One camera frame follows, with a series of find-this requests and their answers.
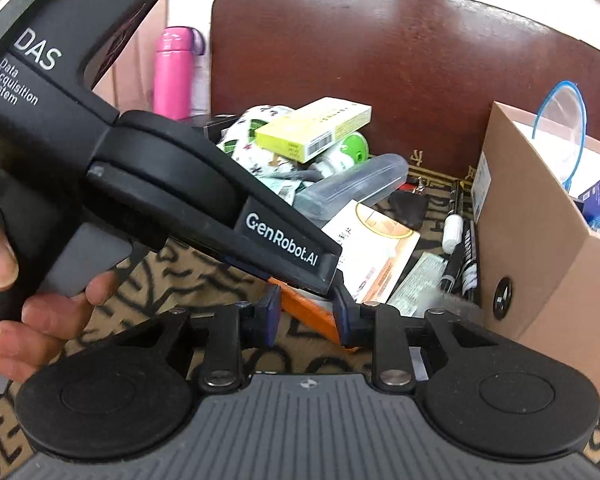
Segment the screw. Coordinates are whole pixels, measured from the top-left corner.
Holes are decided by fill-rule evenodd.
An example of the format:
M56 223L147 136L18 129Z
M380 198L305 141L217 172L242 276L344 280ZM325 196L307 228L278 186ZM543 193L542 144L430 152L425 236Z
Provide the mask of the screw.
M425 191L424 182L422 181L422 177L419 176L418 177L418 185L416 186L416 189L413 190L413 192L415 194L421 195L424 193L424 191Z
M93 165L89 168L89 171L87 171L87 173L92 174L97 176L98 178L101 178L104 175L104 168L102 166L97 166L97 165Z
M387 386L404 386L411 382L411 374L404 370L385 370L380 373L380 380Z
M235 382L235 375L229 370L214 370L206 376L206 384L220 388Z

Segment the brown wooden board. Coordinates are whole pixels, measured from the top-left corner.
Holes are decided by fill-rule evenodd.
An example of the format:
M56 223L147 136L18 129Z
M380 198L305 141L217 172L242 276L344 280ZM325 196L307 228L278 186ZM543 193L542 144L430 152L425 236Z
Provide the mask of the brown wooden board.
M473 0L216 0L211 53L214 113L370 104L373 153L459 178L478 162L493 101L535 112L563 79L600 140L600 51Z

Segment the black marker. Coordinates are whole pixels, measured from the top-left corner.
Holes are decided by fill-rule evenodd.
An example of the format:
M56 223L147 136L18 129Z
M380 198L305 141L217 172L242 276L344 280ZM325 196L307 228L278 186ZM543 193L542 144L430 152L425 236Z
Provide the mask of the black marker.
M456 245L454 252L449 256L446 263L445 272L440 279L440 290L443 292L451 292L456 285L456 281L460 277L462 270L462 258L464 257L464 246Z
M478 294L478 238L475 222L464 220L464 265L462 265L462 297L480 305Z

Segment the metal bolt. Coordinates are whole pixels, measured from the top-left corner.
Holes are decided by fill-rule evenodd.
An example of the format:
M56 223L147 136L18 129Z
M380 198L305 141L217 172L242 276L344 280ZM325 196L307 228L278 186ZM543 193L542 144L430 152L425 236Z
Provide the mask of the metal bolt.
M101 178L104 175L104 168L102 166L93 165L89 168L89 171L87 171L87 173Z
M418 177L418 185L417 185L417 186L416 186L416 188L413 190L413 192L414 192L415 194L421 195L421 194L424 194L424 192L425 192L425 189L426 189L426 188L424 187L424 182L422 181L422 177L421 177L421 176L419 176L419 177Z
M513 295L513 282L511 278L505 276L500 280L493 296L493 316L500 321L503 319L509 307L511 306L511 297Z
M229 370L214 370L206 376L206 384L220 388L235 382L235 375Z
M380 373L380 380L387 386L404 386L411 381L411 374L404 370L385 370Z

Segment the round black pad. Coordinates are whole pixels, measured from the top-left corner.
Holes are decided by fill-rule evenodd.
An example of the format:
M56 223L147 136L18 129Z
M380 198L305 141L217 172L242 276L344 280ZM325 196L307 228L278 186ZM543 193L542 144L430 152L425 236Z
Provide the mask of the round black pad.
M504 413L535 413L554 402L555 392L542 377L522 372L504 372L480 383L482 400Z
M537 459L584 449L600 398L581 373L524 348L462 349L427 383L442 433L493 456Z
M187 382L150 349L112 346L43 368L23 384L16 416L33 446L74 460L150 449L189 413Z

